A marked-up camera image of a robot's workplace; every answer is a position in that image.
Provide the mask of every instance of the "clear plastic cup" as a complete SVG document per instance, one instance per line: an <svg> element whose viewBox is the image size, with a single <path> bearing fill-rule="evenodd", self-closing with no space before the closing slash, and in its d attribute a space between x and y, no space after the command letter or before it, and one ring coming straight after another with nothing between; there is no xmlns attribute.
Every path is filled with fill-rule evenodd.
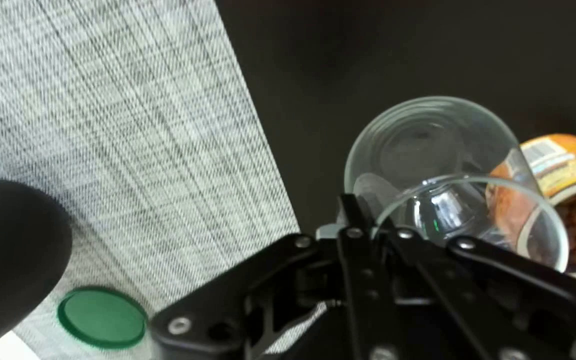
<svg viewBox="0 0 576 360"><path fill-rule="evenodd" d="M351 145L344 190L381 224L436 244L467 233L563 269L567 236L519 143L489 110L447 95L397 103Z"/></svg>

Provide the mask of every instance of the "screw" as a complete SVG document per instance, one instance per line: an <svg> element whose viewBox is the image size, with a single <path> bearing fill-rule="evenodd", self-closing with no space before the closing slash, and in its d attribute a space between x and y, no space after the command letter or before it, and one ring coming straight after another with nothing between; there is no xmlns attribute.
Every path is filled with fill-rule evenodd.
<svg viewBox="0 0 576 360"><path fill-rule="evenodd" d="M390 348L377 346L369 352L369 360L395 360L395 353Z"/></svg>
<svg viewBox="0 0 576 360"><path fill-rule="evenodd" d="M409 240L409 237L414 237L414 232L408 230L408 227L401 227L401 230L397 230L397 236L403 237L403 240Z"/></svg>
<svg viewBox="0 0 576 360"><path fill-rule="evenodd" d="M173 335L186 333L190 332L192 322L190 317L172 317L172 322L168 323L168 332Z"/></svg>
<svg viewBox="0 0 576 360"><path fill-rule="evenodd" d="M460 237L460 240L455 242L455 246L460 246L460 250L471 250L471 248L474 248L474 242L467 240L467 237Z"/></svg>
<svg viewBox="0 0 576 360"><path fill-rule="evenodd" d="M345 236L347 236L347 237L362 237L364 232L362 232L359 227L347 227L347 230L345 230Z"/></svg>
<svg viewBox="0 0 576 360"><path fill-rule="evenodd" d="M515 348L502 348L499 349L499 360L529 360L524 352Z"/></svg>
<svg viewBox="0 0 576 360"><path fill-rule="evenodd" d="M301 236L293 242L295 248L307 248L311 244L309 237Z"/></svg>

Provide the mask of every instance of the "green bottle cap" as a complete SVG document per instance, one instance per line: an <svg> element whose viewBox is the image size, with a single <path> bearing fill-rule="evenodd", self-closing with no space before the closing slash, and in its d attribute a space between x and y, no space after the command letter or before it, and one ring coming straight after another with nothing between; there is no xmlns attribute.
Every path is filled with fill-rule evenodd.
<svg viewBox="0 0 576 360"><path fill-rule="evenodd" d="M75 288L58 308L58 319L74 338L97 348L127 348L143 338L146 312L111 288Z"/></svg>

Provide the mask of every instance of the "black background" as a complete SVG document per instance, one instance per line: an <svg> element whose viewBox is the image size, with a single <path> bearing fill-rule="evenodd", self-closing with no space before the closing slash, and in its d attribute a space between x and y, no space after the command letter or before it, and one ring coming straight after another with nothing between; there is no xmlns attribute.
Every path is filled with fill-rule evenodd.
<svg viewBox="0 0 576 360"><path fill-rule="evenodd" d="M381 110L447 94L519 140L576 133L573 0L218 0L301 230L331 222Z"/></svg>

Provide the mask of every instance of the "green lid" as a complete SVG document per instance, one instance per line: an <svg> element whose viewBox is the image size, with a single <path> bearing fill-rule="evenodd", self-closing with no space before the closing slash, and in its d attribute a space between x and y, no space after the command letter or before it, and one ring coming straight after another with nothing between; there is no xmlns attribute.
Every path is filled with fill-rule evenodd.
<svg viewBox="0 0 576 360"><path fill-rule="evenodd" d="M58 319L74 338L97 348L127 348L143 338L146 312L111 288L75 288L58 308Z"/></svg>

